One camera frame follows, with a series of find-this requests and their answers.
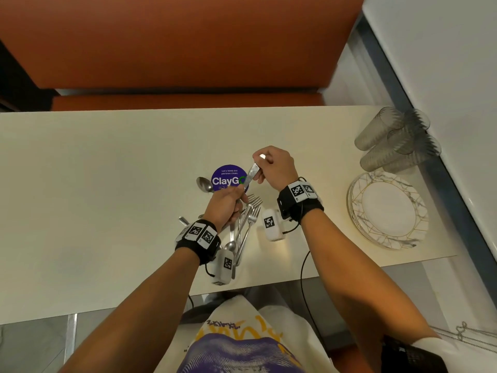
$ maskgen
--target stack of plates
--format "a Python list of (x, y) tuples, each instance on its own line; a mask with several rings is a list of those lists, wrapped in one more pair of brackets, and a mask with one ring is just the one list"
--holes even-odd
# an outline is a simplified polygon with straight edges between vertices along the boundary
[(357, 229), (390, 249), (411, 248), (428, 232), (428, 211), (416, 189), (395, 174), (364, 173), (350, 185), (347, 209)]

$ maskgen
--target t-shirt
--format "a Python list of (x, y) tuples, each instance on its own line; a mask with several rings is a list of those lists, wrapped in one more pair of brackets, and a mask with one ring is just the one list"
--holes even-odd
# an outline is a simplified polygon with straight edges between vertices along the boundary
[[(413, 345), (441, 356), (450, 373), (469, 371), (442, 339)], [(305, 319), (283, 306), (257, 311), (241, 295), (221, 304), (203, 324), (178, 327), (155, 372), (176, 371), (339, 373)]]

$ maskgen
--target white plate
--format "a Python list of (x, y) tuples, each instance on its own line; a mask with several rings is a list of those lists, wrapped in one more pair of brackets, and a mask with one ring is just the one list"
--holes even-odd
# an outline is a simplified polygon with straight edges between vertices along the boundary
[(391, 249), (414, 247), (428, 232), (428, 212), (416, 189), (395, 174), (364, 173), (347, 192), (347, 209), (359, 231)]

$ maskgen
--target knife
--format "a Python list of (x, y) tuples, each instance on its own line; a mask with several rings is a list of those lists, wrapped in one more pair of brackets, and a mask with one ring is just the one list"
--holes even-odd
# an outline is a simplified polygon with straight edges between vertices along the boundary
[[(264, 155), (264, 154), (261, 154), (260, 157), (263, 159), (266, 159), (266, 155)], [(247, 187), (249, 187), (250, 182), (252, 182), (253, 177), (255, 177), (255, 175), (258, 173), (258, 171), (259, 171), (259, 166), (257, 165), (257, 163), (254, 162), (254, 164), (252, 165), (252, 167), (248, 171), (247, 178), (245, 178), (245, 182), (244, 182), (245, 191), (247, 191)]]

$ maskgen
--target person's left hand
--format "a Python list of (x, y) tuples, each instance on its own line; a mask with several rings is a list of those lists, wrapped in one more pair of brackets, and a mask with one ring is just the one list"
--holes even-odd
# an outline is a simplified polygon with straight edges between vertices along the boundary
[(232, 224), (239, 218), (243, 204), (237, 202), (238, 199), (249, 202), (243, 184), (217, 190), (207, 205), (204, 220), (212, 222), (219, 233), (224, 225)]

